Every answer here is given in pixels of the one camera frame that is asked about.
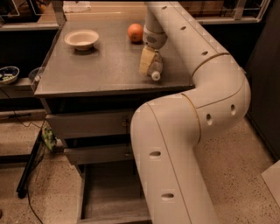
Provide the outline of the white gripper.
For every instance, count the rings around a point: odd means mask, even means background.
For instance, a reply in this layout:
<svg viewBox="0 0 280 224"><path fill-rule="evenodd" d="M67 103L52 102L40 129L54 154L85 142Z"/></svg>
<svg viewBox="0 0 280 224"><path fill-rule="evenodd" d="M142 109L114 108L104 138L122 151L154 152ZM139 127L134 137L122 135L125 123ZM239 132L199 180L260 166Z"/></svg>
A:
<svg viewBox="0 0 280 224"><path fill-rule="evenodd" d="M146 75L148 73L151 62L155 57L155 49L162 48L167 41L167 36L164 32L155 33L150 31L146 26L143 28L143 42L147 45L142 50L140 59L139 73Z"/></svg>

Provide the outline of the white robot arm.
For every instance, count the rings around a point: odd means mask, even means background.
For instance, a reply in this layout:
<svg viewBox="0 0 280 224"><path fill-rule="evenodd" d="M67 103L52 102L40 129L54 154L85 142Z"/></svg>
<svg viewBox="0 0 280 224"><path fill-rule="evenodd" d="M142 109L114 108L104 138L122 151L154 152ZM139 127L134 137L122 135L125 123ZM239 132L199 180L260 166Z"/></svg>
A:
<svg viewBox="0 0 280 224"><path fill-rule="evenodd" d="M218 224L193 148L236 125L250 87L231 54L178 2L148 2L146 26L172 42L193 89L148 101L130 136L152 224Z"/></svg>

